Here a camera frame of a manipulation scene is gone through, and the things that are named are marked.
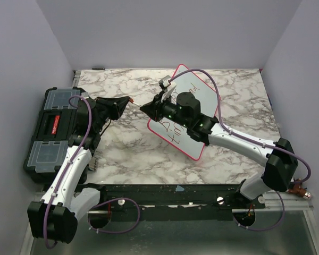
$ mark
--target black mounting base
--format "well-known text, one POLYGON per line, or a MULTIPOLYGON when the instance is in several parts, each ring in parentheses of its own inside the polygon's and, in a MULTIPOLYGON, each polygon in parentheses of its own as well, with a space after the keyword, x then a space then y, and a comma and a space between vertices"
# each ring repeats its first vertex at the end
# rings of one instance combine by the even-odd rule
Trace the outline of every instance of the black mounting base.
MULTIPOLYGON (((86 185, 78 185, 78 191, 86 185)), ((237 198, 238 185, 188 184, 188 185, 105 185, 105 199, 130 198, 141 208, 140 220, 233 220, 232 209, 249 209, 249 203, 237 198)), ((257 199, 251 201, 255 209, 265 208, 257 199)), ((108 207, 96 210, 107 211, 108 207)), ((126 201, 120 206, 111 203, 111 221, 132 222, 137 217, 137 208, 126 201)))

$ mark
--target marble countertop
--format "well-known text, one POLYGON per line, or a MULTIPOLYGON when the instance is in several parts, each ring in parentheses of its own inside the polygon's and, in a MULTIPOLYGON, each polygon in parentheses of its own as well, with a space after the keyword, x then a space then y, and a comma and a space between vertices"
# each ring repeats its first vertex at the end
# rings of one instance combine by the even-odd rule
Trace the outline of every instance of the marble countertop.
MULTIPOLYGON (((278 127, 258 69, 206 70, 219 85, 222 116, 232 128, 278 140, 278 127)), ((160 91, 158 81, 173 69, 116 69, 81 72, 78 87, 90 96, 131 96, 139 104, 160 91)), ((210 81, 198 74, 208 84, 210 81)), ((96 150, 97 172, 88 182, 101 184, 237 184, 262 171, 254 161, 228 149, 208 146, 194 161, 147 128, 149 118, 127 106, 112 122, 96 150)))

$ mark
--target white wall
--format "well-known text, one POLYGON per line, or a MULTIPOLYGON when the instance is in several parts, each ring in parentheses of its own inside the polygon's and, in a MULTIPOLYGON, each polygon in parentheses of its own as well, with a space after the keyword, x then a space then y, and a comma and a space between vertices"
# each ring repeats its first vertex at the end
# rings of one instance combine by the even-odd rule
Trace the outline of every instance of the white wall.
POLYGON ((45 90, 73 73, 35 0, 0 0, 0 254, 19 254, 36 186, 22 169, 45 90))
POLYGON ((262 75, 282 135, 313 169, 307 186, 319 225, 319 0, 302 1, 262 75))
POLYGON ((301 0, 37 0, 74 69, 263 67, 301 0))

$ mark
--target bolt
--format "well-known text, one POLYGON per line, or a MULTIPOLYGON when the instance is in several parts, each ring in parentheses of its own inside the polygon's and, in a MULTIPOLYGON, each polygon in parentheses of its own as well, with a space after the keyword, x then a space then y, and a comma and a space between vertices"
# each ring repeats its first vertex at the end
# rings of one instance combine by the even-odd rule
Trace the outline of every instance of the bolt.
POLYGON ((265 198, 260 196, 257 198, 257 201, 259 201, 259 203, 265 203, 265 198))
POLYGON ((123 204, 125 204, 125 200, 124 200, 124 199, 118 200, 118 204, 119 204, 120 206, 122 206, 123 204))
POLYGON ((217 201, 217 203, 218 203, 219 205, 223 205, 223 203, 224 203, 223 197, 218 197, 218 198, 216 199, 216 201, 217 201))

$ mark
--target purple cable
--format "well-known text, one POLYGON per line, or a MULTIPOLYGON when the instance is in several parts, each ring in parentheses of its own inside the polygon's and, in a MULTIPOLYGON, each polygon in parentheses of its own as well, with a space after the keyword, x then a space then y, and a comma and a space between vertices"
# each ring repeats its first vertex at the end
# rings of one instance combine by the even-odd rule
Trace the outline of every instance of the purple cable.
MULTIPOLYGON (((183 72, 181 72, 181 73, 175 75, 174 77, 172 77, 172 78, 169 80, 169 82, 172 82, 172 81, 175 80, 176 78, 178 78, 178 77, 180 77, 180 76, 182 76, 182 75, 184 75, 184 74, 186 74, 186 73, 189 73, 189 72, 201 72, 201 73, 204 73, 204 74, 205 74, 206 76, 208 76, 208 78, 212 81, 212 83, 213 83, 213 85, 214 85, 214 87, 215 87, 215 91, 216 91, 217 98, 219 99, 218 102, 217 102, 217 111, 218 111, 218 114, 219 114, 219 122, 220 122, 220 125, 221 125, 221 127, 223 127, 223 129, 225 129, 228 133, 230 133, 230 130, 223 124, 223 121, 222 121, 222 117, 221 117, 221 104, 220 104, 220 98, 221 98, 221 97, 220 97, 219 90, 217 89, 217 85, 216 85, 214 79, 213 79, 206 71, 204 71, 204 70, 202 70, 202 69, 189 69, 189 70, 183 71, 183 72)), ((251 139, 251 138, 248 138, 248 137, 244 137, 244 136, 241 135, 241 134, 237 134, 237 133, 235 133, 235 132, 232 132, 232 135, 235 135, 235 136, 238 137, 238 138, 241 138, 241 139, 243 139, 243 140, 245 140, 245 141, 254 143, 254 144, 256 144, 256 145, 259 145, 259 146, 262 146, 262 147, 264 146, 263 143, 258 142, 258 141, 255 141, 255 140, 253 140, 253 139, 251 139)), ((267 148, 274 149, 274 150, 279 150, 279 151, 281 151, 281 152, 283 152, 283 153, 286 153, 286 154, 288 154, 288 155, 290 155, 290 156, 293 156, 293 157, 295 157, 296 159, 298 159, 299 161, 301 161, 301 162, 306 166, 306 168, 307 168, 307 176, 306 176, 304 179, 300 180, 300 181, 294 181, 293 184, 306 182, 306 181, 310 178, 310 175, 311 175, 310 166, 309 166, 309 164, 308 164, 305 160, 303 160, 301 157, 295 155, 295 154, 292 153, 292 152, 289 152, 289 151, 287 151, 287 150, 285 150, 285 149, 282 149, 282 148, 279 148, 279 147, 276 147, 276 146, 272 146, 272 145, 269 145, 269 144, 266 144, 265 146, 266 146, 267 148)))
MULTIPOLYGON (((85 140, 87 139, 87 136, 89 135, 89 132, 90 132, 90 129, 91 129, 91 123, 92 123, 92 112, 91 112, 91 107, 90 107, 89 102, 87 102, 87 100, 86 100, 84 97, 82 97, 82 96, 74 95, 74 96, 70 97, 70 99, 69 99, 69 104, 70 104, 71 106, 75 107, 75 108, 76 108, 76 106, 73 105, 73 104, 71 104, 71 102, 70 102, 70 100, 71 100, 72 98, 74 98, 74 97, 80 98, 80 99, 83 100, 84 103, 86 104, 86 106, 87 106, 87 108, 88 108, 88 112, 89 112, 89 123, 88 123, 88 127, 87 127, 87 130, 86 130, 86 133, 85 133, 85 135, 84 135, 84 137, 83 137, 83 140, 82 140, 81 143, 79 144, 77 150, 75 150, 75 152, 74 152, 73 156, 70 158, 69 162, 73 162, 73 161, 74 161, 74 159, 75 159, 75 157, 77 156, 77 154, 78 154, 80 148, 81 148, 81 147, 83 146, 83 144, 85 143, 85 140)), ((70 165, 71 165, 71 163, 67 163, 67 164, 66 164, 66 166, 65 166, 65 168, 64 168, 64 171, 62 172, 61 176, 60 176, 59 179, 58 179, 58 182, 57 182, 56 186, 54 187, 53 193, 56 193, 56 194, 57 194, 58 189, 59 189, 59 186, 60 186, 60 184, 61 184, 61 182, 62 182, 62 180, 63 180, 65 174, 67 173, 67 171, 68 171, 70 165)), ((54 242, 54 244, 51 246, 51 245, 49 245, 48 239, 47 239, 47 217, 48 217, 49 209, 51 208, 51 205, 52 205, 53 200, 54 200, 54 196, 51 196, 51 198, 50 198, 50 200, 49 200, 49 202, 48 202, 48 204, 47 204, 46 211, 45 211, 45 215, 44 215, 43 235, 44 235, 45 246, 46 246, 46 248, 48 248, 48 249, 53 249, 53 248, 57 245, 57 243, 58 243, 58 242, 54 242)))
POLYGON ((276 192, 276 193, 278 194, 278 196, 279 196, 279 198, 280 198, 280 201, 281 201, 282 214, 281 214, 281 217, 280 217, 280 219, 278 220, 278 222, 275 223, 273 226, 266 227, 266 228, 245 227, 245 226, 241 225, 241 224, 235 219, 235 217, 233 217, 233 220, 235 221, 235 223, 236 223, 239 227, 242 227, 242 228, 244 228, 244 229, 246 229, 246 230, 250 230, 250 231, 256 231, 256 232, 272 230, 273 228, 279 226, 279 225, 281 224, 282 220, 283 220, 284 217, 285 217, 285 205, 284 205, 284 203, 283 203, 283 200, 282 200, 281 195, 280 195, 278 192, 276 192))
POLYGON ((114 198, 114 199, 105 201, 103 203, 100 203, 100 204, 98 204, 96 206, 93 206, 91 209, 106 205, 108 203, 111 203, 111 202, 114 202, 114 201, 117 201, 117 200, 122 200, 122 199, 133 202, 135 204, 135 206, 137 207, 138 216, 137 216, 137 220, 136 220, 135 224, 132 227, 128 228, 127 230, 123 230, 123 231, 108 231, 108 230, 103 230, 103 229, 97 229, 97 228, 92 227, 91 222, 90 222, 90 218, 88 217, 87 221, 88 221, 88 223, 90 225, 90 228, 92 228, 93 230, 96 230, 98 232, 107 233, 107 234, 123 234, 123 233, 126 233, 126 232, 130 231, 130 230, 133 230, 138 225, 139 219, 140 219, 140 209, 139 209, 138 204, 134 200, 132 200, 130 198, 114 198))

